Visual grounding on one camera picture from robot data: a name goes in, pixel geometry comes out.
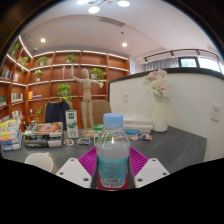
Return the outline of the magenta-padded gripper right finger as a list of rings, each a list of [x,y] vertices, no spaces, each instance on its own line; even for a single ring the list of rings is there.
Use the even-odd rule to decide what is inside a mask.
[[[134,186],[140,188],[169,175],[157,158],[149,159],[137,149],[130,149],[130,168]]]

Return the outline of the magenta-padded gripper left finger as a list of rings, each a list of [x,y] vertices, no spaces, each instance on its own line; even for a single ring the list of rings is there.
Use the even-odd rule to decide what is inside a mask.
[[[96,148],[79,156],[70,156],[57,171],[56,175],[80,187],[94,189],[97,184]]]

